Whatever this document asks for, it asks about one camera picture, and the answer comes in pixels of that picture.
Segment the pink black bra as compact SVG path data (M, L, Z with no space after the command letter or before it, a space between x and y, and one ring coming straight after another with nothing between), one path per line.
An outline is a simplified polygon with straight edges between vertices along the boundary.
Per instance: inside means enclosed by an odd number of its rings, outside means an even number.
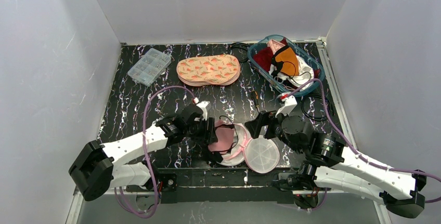
M209 158L217 163L223 162L223 155L230 154L237 143L236 129L232 123L219 119L214 124L217 141L207 146Z

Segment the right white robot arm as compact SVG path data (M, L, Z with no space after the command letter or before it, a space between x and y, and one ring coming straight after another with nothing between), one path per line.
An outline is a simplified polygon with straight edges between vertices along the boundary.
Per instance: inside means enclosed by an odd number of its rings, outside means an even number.
M375 167L376 160L362 159L344 141L314 131L310 122L291 114L296 106L293 96L282 95L282 103L278 111L261 111L254 120L245 123L253 138L265 126L264 138L277 138L291 150L305 155L300 169L279 179L278 187L342 190L369 198L385 205L391 213L410 219L424 210L425 197L420 191L426 185L426 177L419 170L401 173L385 164Z

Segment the white round mesh laundry bag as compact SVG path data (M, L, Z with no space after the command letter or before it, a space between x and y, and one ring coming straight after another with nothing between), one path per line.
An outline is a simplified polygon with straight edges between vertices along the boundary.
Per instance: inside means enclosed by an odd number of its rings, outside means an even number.
M223 166L236 166L245 162L254 172L265 174L272 171L279 163L280 154L277 145L262 135L253 139L243 124L235 124L235 130L228 131L235 143L231 151L222 154L218 162Z

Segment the floral mesh laundry bag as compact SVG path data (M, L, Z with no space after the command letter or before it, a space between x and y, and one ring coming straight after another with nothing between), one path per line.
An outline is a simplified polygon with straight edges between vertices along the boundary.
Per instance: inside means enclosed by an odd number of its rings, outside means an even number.
M178 78L186 85L227 86L240 76L241 64L233 55L191 57L176 66Z

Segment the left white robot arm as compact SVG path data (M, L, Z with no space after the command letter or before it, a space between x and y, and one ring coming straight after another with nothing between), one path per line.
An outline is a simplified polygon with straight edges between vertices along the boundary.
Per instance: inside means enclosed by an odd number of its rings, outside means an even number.
M210 106L208 101L192 103L180 113L127 138L103 144L96 140L88 142L68 170L84 200L93 201L111 188L152 186L159 174L148 168L147 161L130 163L142 155L186 138L201 144L217 142L215 119L207 115Z

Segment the white bra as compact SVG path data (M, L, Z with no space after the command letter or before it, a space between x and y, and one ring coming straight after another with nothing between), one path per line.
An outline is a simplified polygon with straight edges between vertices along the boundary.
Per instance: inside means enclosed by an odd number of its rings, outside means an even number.
M273 64L270 65L270 70L268 72L278 84L288 91L293 91L299 88L301 85L315 77L313 68L300 56L297 56L296 58L297 65L292 64L290 61L284 61L283 63L287 63L289 67L294 68L297 75L291 75L291 72L283 72Z

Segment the orange black bra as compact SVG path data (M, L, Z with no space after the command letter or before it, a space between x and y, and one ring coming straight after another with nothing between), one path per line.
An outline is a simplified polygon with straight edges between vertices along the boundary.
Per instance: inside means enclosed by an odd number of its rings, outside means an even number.
M287 76L298 76L300 74L300 65L294 50L285 45L280 48L272 57L271 65L273 70L270 72L272 76L283 73Z

